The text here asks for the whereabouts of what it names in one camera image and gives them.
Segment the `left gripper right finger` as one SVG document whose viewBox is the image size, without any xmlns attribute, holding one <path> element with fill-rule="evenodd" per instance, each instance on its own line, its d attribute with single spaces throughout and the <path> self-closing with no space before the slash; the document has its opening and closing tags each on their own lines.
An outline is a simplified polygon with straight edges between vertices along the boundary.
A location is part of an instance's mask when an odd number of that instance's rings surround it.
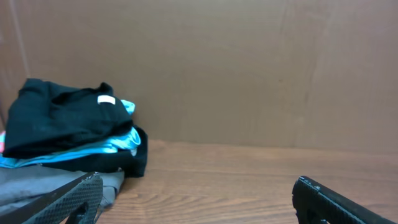
<svg viewBox="0 0 398 224">
<path fill-rule="evenodd" d="M 299 224 L 395 224 L 306 176 L 296 180 L 292 204 Z"/>
</svg>

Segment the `black t-shirt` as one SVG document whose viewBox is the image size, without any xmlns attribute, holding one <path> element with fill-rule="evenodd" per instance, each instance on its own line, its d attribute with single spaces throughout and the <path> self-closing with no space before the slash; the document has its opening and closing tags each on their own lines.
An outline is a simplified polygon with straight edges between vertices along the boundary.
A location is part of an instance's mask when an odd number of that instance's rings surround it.
<svg viewBox="0 0 398 224">
<path fill-rule="evenodd" d="M 28 78 L 8 111 L 4 157 L 30 159 L 128 133 L 133 121 L 111 85 L 72 88 Z"/>
</svg>

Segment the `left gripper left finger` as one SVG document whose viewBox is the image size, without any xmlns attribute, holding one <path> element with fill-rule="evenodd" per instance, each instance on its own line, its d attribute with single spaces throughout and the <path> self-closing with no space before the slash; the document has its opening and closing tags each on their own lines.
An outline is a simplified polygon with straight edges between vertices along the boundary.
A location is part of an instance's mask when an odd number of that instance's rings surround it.
<svg viewBox="0 0 398 224">
<path fill-rule="evenodd" d="M 99 173 L 85 174 L 41 198 L 1 216 L 3 224 L 94 224 L 100 214 L 103 180 Z"/>
</svg>

